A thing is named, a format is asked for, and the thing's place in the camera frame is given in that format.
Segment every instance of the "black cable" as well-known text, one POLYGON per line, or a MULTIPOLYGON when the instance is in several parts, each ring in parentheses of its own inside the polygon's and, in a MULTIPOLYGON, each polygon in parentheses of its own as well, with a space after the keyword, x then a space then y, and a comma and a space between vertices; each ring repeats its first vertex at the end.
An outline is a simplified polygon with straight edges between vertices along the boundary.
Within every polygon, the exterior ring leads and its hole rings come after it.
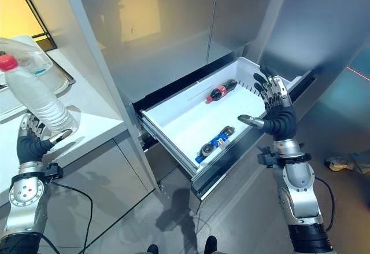
POLYGON ((326 228, 326 232, 330 231, 331 228, 333 227, 333 222, 334 222, 334 216, 335 216, 335 201, 334 201, 334 194, 333 194, 333 191, 331 190, 330 188, 330 185, 325 182, 323 179, 320 179, 319 177, 315 176, 315 179, 317 179, 318 181, 322 182, 324 185, 326 185, 326 187, 328 188, 329 190, 329 193, 330 193, 330 197, 331 197, 331 219, 330 219, 330 224, 329 226, 326 228))
POLYGON ((82 250, 82 253, 84 254, 85 253, 85 250, 86 250, 86 244, 87 244, 87 237, 88 237, 88 231, 90 229, 90 224, 91 224, 91 221, 93 219, 93 200, 91 199, 91 197, 85 193, 85 192, 82 192, 81 190, 78 190, 78 189, 75 189, 74 187, 70 187, 70 186, 66 186, 66 185, 62 185, 60 183, 56 183, 54 181, 51 181, 51 183, 53 185, 56 185, 56 186, 60 186, 60 187, 63 187, 65 189, 71 189, 71 190, 74 190, 78 193, 81 193, 82 195, 86 196, 89 200, 90 200, 90 220, 88 221, 88 225, 87 225, 87 229, 86 229, 86 235, 85 235, 85 242, 84 242, 84 245, 83 245, 83 250, 82 250))
POLYGON ((54 252, 56 254, 60 254, 60 252, 58 251, 58 249, 55 247, 55 245, 47 238, 45 237, 43 234, 39 233, 39 232, 29 232, 29 233, 25 233, 22 235, 22 237, 9 249, 9 253, 12 252, 13 248, 16 247, 22 240, 23 238, 26 236, 26 235, 36 235, 40 238, 43 238, 47 244, 49 244, 49 246, 54 250, 54 252))

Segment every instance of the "white countertop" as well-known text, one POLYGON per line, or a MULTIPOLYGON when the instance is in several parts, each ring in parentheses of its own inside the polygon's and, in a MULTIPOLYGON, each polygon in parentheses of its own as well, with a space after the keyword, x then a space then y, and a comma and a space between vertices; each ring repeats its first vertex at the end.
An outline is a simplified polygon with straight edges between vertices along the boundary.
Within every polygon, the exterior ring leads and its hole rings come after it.
MULTIPOLYGON (((45 161, 54 160, 64 167, 127 128, 120 116, 58 49, 47 53, 76 80, 71 89, 59 99, 68 109, 73 106, 70 110, 80 123, 79 129, 44 156, 45 161)), ((16 143, 22 116, 20 114, 0 123, 0 205, 8 202, 11 178, 18 173, 16 143)))

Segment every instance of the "robotic arm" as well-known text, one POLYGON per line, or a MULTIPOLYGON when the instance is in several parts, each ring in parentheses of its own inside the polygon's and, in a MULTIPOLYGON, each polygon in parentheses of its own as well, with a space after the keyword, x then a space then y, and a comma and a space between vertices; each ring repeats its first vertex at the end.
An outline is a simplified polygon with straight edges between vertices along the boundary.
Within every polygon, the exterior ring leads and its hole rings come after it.
POLYGON ((281 77, 261 66, 266 79, 255 73, 267 111, 267 119, 240 115, 238 119, 273 136, 273 153, 264 148, 258 162, 273 169, 279 204, 282 208, 295 254, 335 254, 323 225, 320 208, 313 191, 315 173, 308 164, 310 154, 301 152, 295 140, 296 117, 288 91, 281 77))
POLYGON ((50 192, 47 184, 63 177, 57 163, 44 167, 41 158, 72 130, 65 130, 41 141, 45 125, 32 113, 22 118, 18 131, 18 175, 12 178, 9 191, 10 214, 0 237, 0 254, 37 254, 47 220, 50 192))

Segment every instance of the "coca-cola bottle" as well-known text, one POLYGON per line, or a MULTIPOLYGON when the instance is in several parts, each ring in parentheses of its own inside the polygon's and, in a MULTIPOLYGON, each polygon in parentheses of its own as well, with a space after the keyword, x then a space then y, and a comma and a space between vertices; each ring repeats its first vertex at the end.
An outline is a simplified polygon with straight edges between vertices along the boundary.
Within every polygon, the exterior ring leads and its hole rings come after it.
POLYGON ((218 101, 220 98, 225 96, 228 92, 234 90, 238 83, 235 79, 230 79, 225 82, 223 85, 220 85, 216 89, 213 89, 210 96, 206 97, 206 103, 210 103, 213 101, 218 101))

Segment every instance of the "red bottle cap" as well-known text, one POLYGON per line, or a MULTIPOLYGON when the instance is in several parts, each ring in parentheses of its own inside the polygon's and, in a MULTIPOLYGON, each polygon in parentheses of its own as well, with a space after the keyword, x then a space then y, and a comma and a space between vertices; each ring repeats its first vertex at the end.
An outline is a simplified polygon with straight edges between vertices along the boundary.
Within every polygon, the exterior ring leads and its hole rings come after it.
POLYGON ((0 56, 0 70, 6 72, 18 66, 17 60, 10 54, 0 56))

